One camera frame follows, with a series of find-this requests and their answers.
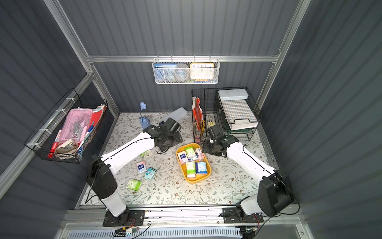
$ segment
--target yellow tray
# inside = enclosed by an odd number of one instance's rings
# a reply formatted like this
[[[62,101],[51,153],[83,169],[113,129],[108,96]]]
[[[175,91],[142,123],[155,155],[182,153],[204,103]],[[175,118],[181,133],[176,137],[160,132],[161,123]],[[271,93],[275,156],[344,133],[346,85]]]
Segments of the yellow tray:
[[[182,168],[182,172],[183,172],[183,176],[184,176],[184,178],[187,180],[187,182],[189,182],[189,183],[191,183],[191,184],[195,184],[195,183],[197,183],[197,182],[203,181],[204,179],[208,178],[208,177],[211,175],[211,166],[210,166],[210,164],[208,163],[205,154],[203,154],[203,156],[204,156],[203,161],[206,162],[206,165],[207,165],[207,174],[197,174],[196,177],[188,179],[188,178],[187,178],[186,164],[180,164],[180,161],[179,161],[179,158],[178,158],[178,153],[184,151],[185,148],[190,147],[190,146],[192,146],[192,147],[194,148],[194,150],[197,149],[197,148],[202,149],[202,148],[199,146],[199,144],[197,144],[197,143],[190,143],[190,144],[188,144],[188,145],[185,145],[185,146],[180,147],[180,148],[176,151],[176,158],[178,159],[178,163],[179,163],[180,167]]]

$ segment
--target vent grille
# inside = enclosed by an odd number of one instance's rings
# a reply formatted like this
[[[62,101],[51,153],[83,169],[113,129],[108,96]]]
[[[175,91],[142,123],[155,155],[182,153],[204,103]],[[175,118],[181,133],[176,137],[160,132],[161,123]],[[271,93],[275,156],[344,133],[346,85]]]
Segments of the vent grille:
[[[112,238],[115,229],[97,229],[97,230],[71,230],[67,239],[102,239]],[[142,232],[127,234],[126,237],[135,237]],[[226,237],[241,238],[240,229],[227,226],[219,227],[192,227],[192,228],[150,228],[139,236],[140,238],[182,238],[182,237]]]

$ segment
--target black wire basket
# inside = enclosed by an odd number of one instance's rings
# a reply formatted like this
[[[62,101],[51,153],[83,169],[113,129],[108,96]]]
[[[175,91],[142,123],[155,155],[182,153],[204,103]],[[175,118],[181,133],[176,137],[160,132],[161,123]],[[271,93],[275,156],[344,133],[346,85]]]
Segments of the black wire basket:
[[[97,106],[101,104],[105,105],[104,112],[100,120],[98,121],[98,123],[94,125],[94,128],[91,130],[89,135],[84,139],[81,151],[77,151],[74,154],[63,154],[63,153],[51,152],[51,148],[57,136],[57,133],[60,129],[62,129],[66,116],[71,109],[75,109],[78,107],[95,109]],[[84,150],[86,149],[88,144],[91,142],[94,135],[97,133],[97,129],[99,125],[102,123],[102,119],[105,116],[107,110],[108,109],[107,109],[106,100],[84,96],[84,95],[78,95],[76,93],[75,96],[73,98],[70,98],[70,101],[62,107],[62,109],[55,110],[55,111],[58,111],[59,113],[54,119],[50,121],[49,125],[45,128],[41,128],[45,120],[49,118],[54,112],[54,110],[50,111],[48,115],[44,118],[43,122],[40,123],[40,125],[34,130],[34,132],[29,136],[29,138],[25,141],[24,144],[25,146],[33,150],[36,153],[36,155],[43,160],[79,164],[82,160],[82,155]],[[42,131],[42,135],[36,138],[36,133],[39,131]]]
[[[256,101],[252,97],[252,94],[250,93],[247,87],[193,89],[191,90],[191,95],[196,96],[200,99],[200,107],[203,110],[203,120],[206,123],[206,127],[203,131],[198,130],[194,126],[193,136],[195,143],[202,144],[204,140],[209,139],[209,137],[207,136],[207,129],[210,127],[209,122],[215,122],[215,124],[219,125],[226,135],[233,135],[240,141],[250,141],[252,136],[255,134],[255,127],[241,130],[230,129],[229,122],[227,121],[226,115],[218,97],[218,91],[225,89],[245,89],[248,93],[248,99],[246,99],[245,102],[248,104],[250,110],[255,115],[255,119],[251,120],[251,122],[260,123],[260,120],[262,119],[262,114]],[[192,119],[193,125],[195,125],[194,116],[192,117]]]

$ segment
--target table surface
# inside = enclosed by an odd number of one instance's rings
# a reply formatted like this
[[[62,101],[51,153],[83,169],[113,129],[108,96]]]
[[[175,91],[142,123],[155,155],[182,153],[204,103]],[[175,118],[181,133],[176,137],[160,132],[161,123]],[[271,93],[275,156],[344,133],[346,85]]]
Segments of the table surface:
[[[161,118],[168,113],[144,113],[150,124],[158,125]],[[257,194],[258,185],[253,182],[248,173],[230,158],[217,157],[206,154],[210,162],[212,173],[204,181],[189,184],[183,177],[180,165],[176,158],[176,150],[183,145],[193,142],[193,127],[191,113],[188,113],[178,122],[182,125],[181,135],[183,142],[171,147],[164,154],[157,154],[155,147],[143,157],[136,157],[125,165],[116,175],[118,192],[127,205],[194,205],[194,204],[235,204],[241,199]],[[129,142],[142,132],[139,123],[139,113],[121,113],[112,135],[107,143],[105,152],[114,150]],[[257,132],[246,148],[263,162],[268,163],[260,137]],[[154,178],[147,181],[144,174],[137,174],[136,163],[144,160],[146,166],[157,170]],[[129,179],[142,181],[139,192],[126,189]],[[97,197],[93,197],[85,204],[90,186],[81,200],[80,205],[102,205]]]

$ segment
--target white wire basket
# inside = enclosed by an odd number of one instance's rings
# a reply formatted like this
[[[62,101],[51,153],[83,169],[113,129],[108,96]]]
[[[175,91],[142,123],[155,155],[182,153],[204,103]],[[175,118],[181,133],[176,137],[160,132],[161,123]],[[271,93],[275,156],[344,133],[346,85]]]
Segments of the white wire basket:
[[[161,59],[152,62],[157,84],[216,84],[219,78],[219,59]]]

